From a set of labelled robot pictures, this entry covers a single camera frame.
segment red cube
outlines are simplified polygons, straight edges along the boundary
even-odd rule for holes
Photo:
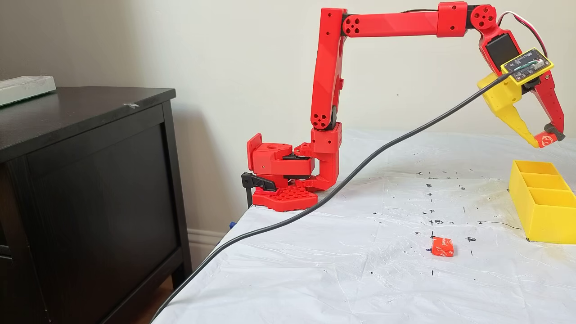
[[[452,240],[446,238],[433,237],[432,238],[432,254],[440,255],[442,257],[452,257],[454,256],[454,247],[452,246]]]

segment white box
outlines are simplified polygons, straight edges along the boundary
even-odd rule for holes
[[[0,81],[0,106],[56,90],[54,78],[19,77]]]

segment red robot arm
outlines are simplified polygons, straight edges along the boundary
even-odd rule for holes
[[[304,209],[317,202],[313,194],[334,185],[339,173],[339,148],[342,124],[336,121],[342,79],[342,53],[348,37],[390,37],[436,35],[462,37],[468,29],[480,32],[480,52],[491,70],[502,75],[500,66],[521,54],[514,36],[497,24],[497,15],[490,5],[468,5],[466,2],[443,2],[437,10],[410,10],[404,13],[348,14],[346,9],[323,8],[310,122],[310,142],[296,148],[288,144],[262,143],[255,135],[248,141],[248,166],[256,175],[244,174],[242,182],[255,205],[277,211]],[[523,85],[522,92],[533,92],[551,122],[545,132],[535,136],[540,146],[545,135],[553,141],[562,140],[564,115],[550,71]],[[314,160],[320,162],[318,175],[312,175]],[[266,187],[255,183],[266,183]]]

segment white wall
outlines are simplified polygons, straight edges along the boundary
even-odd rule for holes
[[[566,134],[576,135],[576,2],[489,1],[540,31],[556,64]],[[309,110],[323,6],[351,13],[435,8],[436,1],[4,0],[0,78],[53,75],[60,86],[176,88],[173,101],[188,226],[225,232],[244,212],[245,143],[309,140]],[[537,46],[506,17],[522,48]],[[489,73],[479,34],[348,39],[339,121],[344,127],[411,129],[444,112]],[[533,133],[547,117],[533,98],[518,104]],[[477,100],[434,131],[513,134]]]

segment yellow bin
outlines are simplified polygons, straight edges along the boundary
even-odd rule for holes
[[[510,195],[529,240],[576,244],[576,196],[552,163],[514,161]]]

